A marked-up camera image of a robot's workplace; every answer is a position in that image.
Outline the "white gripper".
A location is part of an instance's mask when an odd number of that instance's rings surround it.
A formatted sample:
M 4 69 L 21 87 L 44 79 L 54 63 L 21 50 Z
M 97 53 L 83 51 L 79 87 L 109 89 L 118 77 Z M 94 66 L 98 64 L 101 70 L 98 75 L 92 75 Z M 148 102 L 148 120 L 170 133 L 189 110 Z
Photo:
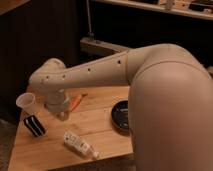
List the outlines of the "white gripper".
M 61 121 L 69 119 L 69 114 L 65 111 L 70 104 L 70 97 L 64 89 L 49 92 L 45 95 L 45 108 L 52 114 L 59 115 Z

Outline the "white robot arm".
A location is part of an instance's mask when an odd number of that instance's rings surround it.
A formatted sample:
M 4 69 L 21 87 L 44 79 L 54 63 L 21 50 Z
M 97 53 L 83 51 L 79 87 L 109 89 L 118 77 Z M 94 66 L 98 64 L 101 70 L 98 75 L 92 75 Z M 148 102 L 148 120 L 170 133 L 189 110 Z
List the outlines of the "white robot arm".
M 127 85 L 136 171 L 213 171 L 213 78 L 178 45 L 130 49 L 72 68 L 52 58 L 29 84 L 52 113 L 68 106 L 66 88 Z

